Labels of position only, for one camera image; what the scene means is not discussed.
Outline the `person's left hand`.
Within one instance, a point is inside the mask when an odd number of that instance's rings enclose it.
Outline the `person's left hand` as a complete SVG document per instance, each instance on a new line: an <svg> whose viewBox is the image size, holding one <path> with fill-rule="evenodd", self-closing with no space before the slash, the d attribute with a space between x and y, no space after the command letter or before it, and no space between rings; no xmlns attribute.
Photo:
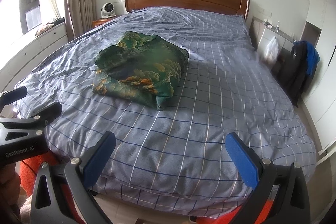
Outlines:
<svg viewBox="0 0 336 224"><path fill-rule="evenodd" d="M15 163L1 167L1 199L19 216L20 210L17 202L21 192L21 178L15 171L15 167Z"/></svg>

